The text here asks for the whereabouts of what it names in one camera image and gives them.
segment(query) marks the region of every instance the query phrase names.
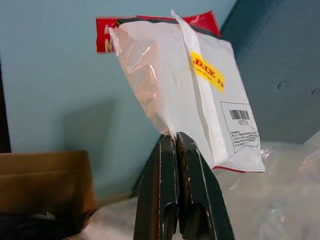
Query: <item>brown cardboard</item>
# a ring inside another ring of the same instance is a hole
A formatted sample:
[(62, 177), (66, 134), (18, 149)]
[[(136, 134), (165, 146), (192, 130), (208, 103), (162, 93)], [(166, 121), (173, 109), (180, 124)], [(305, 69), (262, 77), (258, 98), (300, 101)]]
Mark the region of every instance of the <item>brown cardboard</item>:
[(79, 232), (95, 208), (86, 151), (0, 154), (0, 213), (68, 216)]

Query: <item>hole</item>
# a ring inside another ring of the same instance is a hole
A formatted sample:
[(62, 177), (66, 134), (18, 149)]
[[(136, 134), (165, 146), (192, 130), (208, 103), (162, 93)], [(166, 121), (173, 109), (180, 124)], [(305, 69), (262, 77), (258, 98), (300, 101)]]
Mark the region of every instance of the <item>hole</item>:
[(315, 88), (312, 92), (311, 95), (319, 95), (320, 94), (320, 88)]
[(281, 82), (279, 82), (279, 84), (278, 84), (278, 86), (276, 88), (277, 89), (282, 89), (282, 88), (285, 87), (285, 85), (286, 85), (286, 82), (285, 81), (281, 81)]

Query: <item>red snack packet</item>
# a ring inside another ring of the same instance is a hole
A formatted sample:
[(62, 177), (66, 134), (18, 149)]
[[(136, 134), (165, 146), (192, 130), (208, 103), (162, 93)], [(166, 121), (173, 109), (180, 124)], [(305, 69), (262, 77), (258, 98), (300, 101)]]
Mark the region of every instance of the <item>red snack packet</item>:
[[(174, 18), (170, 17), (161, 17), (161, 16), (106, 16), (106, 17), (97, 17), (96, 18), (96, 52), (97, 53), (112, 53), (114, 52), (114, 46), (111, 43), (111, 37), (109, 33), (109, 28), (116, 27), (117, 19), (125, 18), (141, 18), (144, 20), (165, 20), (173, 21)], [(208, 30), (216, 36), (220, 36), (218, 24), (216, 22), (214, 13), (207, 11), (204, 13), (196, 14), (193, 16), (184, 16), (182, 17), (188, 24), (194, 27), (198, 27), (204, 30)]]

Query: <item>snack packet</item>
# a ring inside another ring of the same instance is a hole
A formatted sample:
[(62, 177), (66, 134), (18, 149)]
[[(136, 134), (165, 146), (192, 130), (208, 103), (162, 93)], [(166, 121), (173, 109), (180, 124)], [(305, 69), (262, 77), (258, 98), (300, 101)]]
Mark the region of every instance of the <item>snack packet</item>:
[[(131, 19), (139, 18), (141, 20), (162, 20), (162, 21), (172, 21), (174, 18), (170, 17), (160, 17), (160, 16), (106, 16), (96, 18), (96, 52), (97, 53), (112, 53), (114, 52), (114, 47), (111, 42), (109, 28), (114, 29), (117, 26), (118, 19)], [(183, 17), (187, 23), (194, 27), (198, 27), (203, 30), (210, 31), (212, 34), (220, 36), (220, 31), (218, 24), (215, 20), (215, 16), (211, 11), (204, 13), (185, 16)]]
[(145, 114), (164, 135), (189, 135), (211, 168), (265, 171), (231, 44), (172, 16), (178, 24), (130, 21), (110, 31)]

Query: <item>white label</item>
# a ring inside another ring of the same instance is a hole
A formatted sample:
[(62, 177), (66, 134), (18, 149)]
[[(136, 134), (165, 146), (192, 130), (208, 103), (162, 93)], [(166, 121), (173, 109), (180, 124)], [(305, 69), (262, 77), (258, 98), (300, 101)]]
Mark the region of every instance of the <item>white label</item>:
[(234, 152), (242, 146), (257, 148), (259, 134), (250, 105), (222, 101), (221, 107)]

